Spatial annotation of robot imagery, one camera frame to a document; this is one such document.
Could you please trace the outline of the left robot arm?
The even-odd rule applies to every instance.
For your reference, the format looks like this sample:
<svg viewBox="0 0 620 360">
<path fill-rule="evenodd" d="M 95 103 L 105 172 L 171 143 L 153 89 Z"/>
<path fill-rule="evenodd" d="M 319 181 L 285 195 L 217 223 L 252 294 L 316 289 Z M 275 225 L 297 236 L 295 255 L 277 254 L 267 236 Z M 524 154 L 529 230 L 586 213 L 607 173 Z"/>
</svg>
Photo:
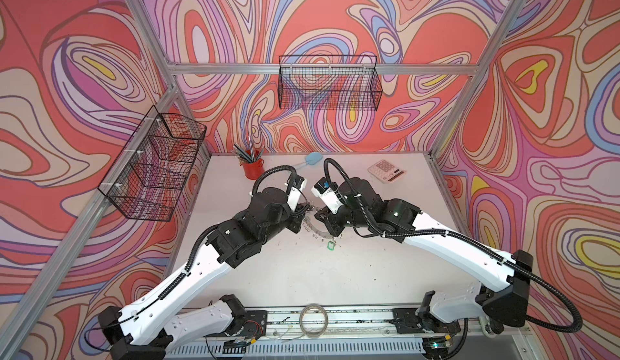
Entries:
<svg viewBox="0 0 620 360">
<path fill-rule="evenodd" d="M 300 232 L 308 203 L 298 187 L 254 191 L 247 209 L 204 230 L 187 261 L 138 300 L 98 315 L 98 327 L 114 359 L 163 359 L 201 337 L 232 336 L 249 322 L 235 295 L 184 313 L 182 309 L 208 285 L 259 254 L 284 229 Z"/>
</svg>

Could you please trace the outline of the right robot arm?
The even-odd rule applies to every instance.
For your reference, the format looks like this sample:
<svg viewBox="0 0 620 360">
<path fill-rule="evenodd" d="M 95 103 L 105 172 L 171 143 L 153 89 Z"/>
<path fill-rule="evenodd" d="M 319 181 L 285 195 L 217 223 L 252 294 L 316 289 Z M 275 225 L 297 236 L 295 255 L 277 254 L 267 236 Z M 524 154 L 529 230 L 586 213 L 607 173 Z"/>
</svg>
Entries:
<svg viewBox="0 0 620 360">
<path fill-rule="evenodd" d="M 486 316 L 499 325 L 521 328 L 526 323 L 534 258 L 523 250 L 513 253 L 486 245 L 445 227 L 419 207 L 401 199 L 382 200 L 364 179 L 342 185 L 320 179 L 313 195 L 324 203 L 316 219 L 337 237 L 347 228 L 368 228 L 372 237 L 384 237 L 417 247 L 460 268 L 473 282 L 426 293 L 418 315 L 433 324 Z"/>
</svg>

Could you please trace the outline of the light blue spatula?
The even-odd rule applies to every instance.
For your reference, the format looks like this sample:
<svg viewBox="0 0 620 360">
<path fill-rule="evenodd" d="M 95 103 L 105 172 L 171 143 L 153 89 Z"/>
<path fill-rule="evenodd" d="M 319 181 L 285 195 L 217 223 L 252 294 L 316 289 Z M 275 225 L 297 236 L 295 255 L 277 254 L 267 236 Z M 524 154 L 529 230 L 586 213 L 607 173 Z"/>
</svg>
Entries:
<svg viewBox="0 0 620 360">
<path fill-rule="evenodd" d="M 305 159 L 301 163 L 296 164 L 294 167 L 297 170 L 300 170 L 301 168 L 304 168 L 305 166 L 315 166 L 322 159 L 323 159 L 323 155 L 321 153 L 319 153 L 319 152 L 312 152 L 312 153 L 306 155 Z"/>
</svg>

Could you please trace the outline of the red metal pencil bucket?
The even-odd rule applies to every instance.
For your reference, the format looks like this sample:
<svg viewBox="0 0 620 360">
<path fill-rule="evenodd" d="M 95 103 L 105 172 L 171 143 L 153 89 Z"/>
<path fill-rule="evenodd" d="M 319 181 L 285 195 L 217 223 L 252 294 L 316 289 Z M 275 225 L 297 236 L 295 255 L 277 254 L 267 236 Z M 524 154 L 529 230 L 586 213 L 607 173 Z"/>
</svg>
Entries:
<svg viewBox="0 0 620 360">
<path fill-rule="evenodd" d="M 240 165 L 244 171 L 245 177 L 249 180 L 255 181 L 265 172 L 263 158 L 261 161 L 250 164 L 246 164 L 240 160 Z"/>
</svg>

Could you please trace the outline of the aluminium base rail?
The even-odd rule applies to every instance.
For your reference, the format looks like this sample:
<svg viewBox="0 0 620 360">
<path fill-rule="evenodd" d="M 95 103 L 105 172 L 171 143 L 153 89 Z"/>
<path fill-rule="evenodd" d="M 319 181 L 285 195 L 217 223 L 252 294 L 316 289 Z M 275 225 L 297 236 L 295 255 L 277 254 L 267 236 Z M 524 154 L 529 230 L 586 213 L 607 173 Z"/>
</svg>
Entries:
<svg viewBox="0 0 620 360">
<path fill-rule="evenodd" d="M 422 359 L 442 334 L 407 334 L 408 320 L 394 304 L 266 308 L 264 334 L 244 348 L 225 347 L 227 338 L 199 338 L 172 350 L 169 359 Z"/>
</svg>

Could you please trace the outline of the aluminium frame post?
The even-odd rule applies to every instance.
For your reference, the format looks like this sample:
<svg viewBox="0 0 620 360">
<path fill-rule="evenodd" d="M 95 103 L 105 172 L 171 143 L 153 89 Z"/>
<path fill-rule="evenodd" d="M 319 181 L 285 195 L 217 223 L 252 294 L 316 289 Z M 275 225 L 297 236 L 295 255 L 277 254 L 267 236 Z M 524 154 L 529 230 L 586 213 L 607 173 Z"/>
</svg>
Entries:
<svg viewBox="0 0 620 360">
<path fill-rule="evenodd" d="M 161 45 L 161 41 L 158 39 L 158 34 L 148 15 L 145 3 L 143 0 L 124 1 L 136 22 L 140 38 L 143 40 L 145 48 L 151 54 L 161 79 L 166 86 L 166 91 L 158 100 L 156 108 L 159 112 L 171 112 L 176 107 L 180 114 L 190 119 L 195 119 L 187 98 L 180 89 L 178 79 L 171 71 L 173 66 Z"/>
</svg>

